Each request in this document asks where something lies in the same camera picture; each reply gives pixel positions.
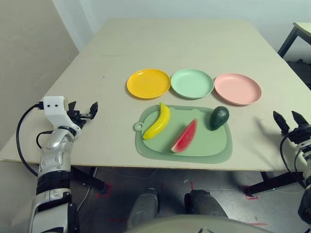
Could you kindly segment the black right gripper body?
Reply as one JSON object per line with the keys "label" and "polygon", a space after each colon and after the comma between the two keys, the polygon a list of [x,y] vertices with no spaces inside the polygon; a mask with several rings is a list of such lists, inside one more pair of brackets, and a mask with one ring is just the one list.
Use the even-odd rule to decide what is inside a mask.
{"label": "black right gripper body", "polygon": [[289,131],[288,125],[281,126],[281,133],[284,136],[281,141],[281,147],[283,146],[286,139],[289,139],[291,142],[295,144],[300,144],[305,142],[311,138],[311,126],[310,125],[302,125],[298,128],[295,128],[291,132]]}

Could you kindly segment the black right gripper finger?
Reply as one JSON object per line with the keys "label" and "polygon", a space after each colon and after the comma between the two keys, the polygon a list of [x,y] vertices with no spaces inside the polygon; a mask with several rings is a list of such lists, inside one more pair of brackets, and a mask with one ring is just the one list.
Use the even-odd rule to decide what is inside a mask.
{"label": "black right gripper finger", "polygon": [[276,111],[273,111],[273,118],[274,118],[275,122],[277,123],[278,127],[281,129],[281,133],[288,133],[289,132],[289,126],[281,114],[279,114]]}
{"label": "black right gripper finger", "polygon": [[304,117],[298,112],[292,111],[292,115],[299,128],[309,125],[309,123],[304,119]]}

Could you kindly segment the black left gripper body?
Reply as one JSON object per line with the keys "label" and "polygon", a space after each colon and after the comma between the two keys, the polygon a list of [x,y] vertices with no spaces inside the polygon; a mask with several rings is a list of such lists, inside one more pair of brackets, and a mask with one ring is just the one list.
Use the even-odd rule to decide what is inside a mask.
{"label": "black left gripper body", "polygon": [[80,111],[78,110],[68,110],[67,115],[71,119],[71,121],[79,126],[81,129],[84,127],[86,124],[87,120],[89,119],[89,114],[81,114]]}

